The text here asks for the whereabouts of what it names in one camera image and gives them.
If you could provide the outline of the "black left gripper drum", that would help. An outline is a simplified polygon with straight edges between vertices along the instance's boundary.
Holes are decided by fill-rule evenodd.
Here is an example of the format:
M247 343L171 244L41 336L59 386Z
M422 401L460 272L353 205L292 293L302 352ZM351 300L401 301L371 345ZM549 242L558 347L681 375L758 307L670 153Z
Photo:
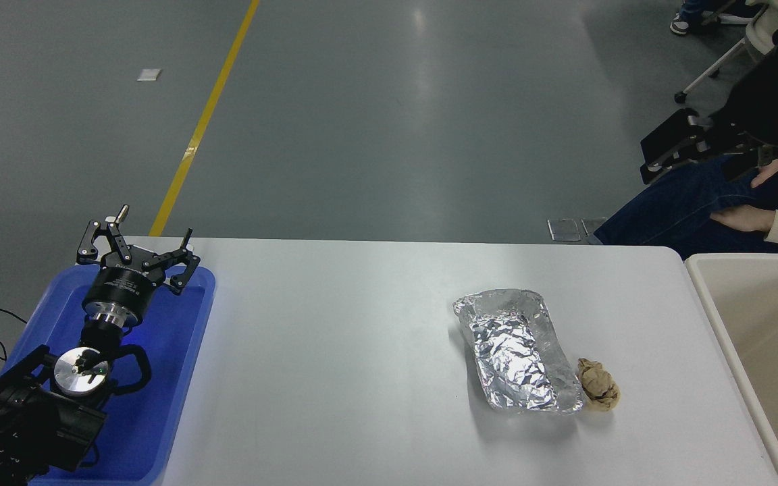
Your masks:
M155 290L161 287L157 261L154 252L131 252L129 259L107 253L97 263L100 270L82 301L83 310L90 317L145 317Z

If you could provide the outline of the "person's left hand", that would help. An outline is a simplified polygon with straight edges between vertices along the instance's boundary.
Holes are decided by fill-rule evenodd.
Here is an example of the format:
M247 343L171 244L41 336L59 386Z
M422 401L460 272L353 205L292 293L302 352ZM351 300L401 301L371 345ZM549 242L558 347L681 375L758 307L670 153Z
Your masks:
M725 207L710 214L710 219L744 233L767 234L774 225L776 212L750 205Z

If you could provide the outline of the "person's right hand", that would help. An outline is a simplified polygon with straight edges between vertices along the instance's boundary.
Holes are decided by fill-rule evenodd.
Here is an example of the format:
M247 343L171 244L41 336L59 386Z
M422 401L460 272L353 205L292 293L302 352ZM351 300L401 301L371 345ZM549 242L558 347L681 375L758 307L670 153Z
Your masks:
M778 158L772 160L772 162L765 164L763 166L760 166L759 169L757 169L756 175L753 177L753 179L750 182L751 188L758 188L760 185L765 184L766 181L768 181L770 178L772 178L773 175L775 175L778 172Z

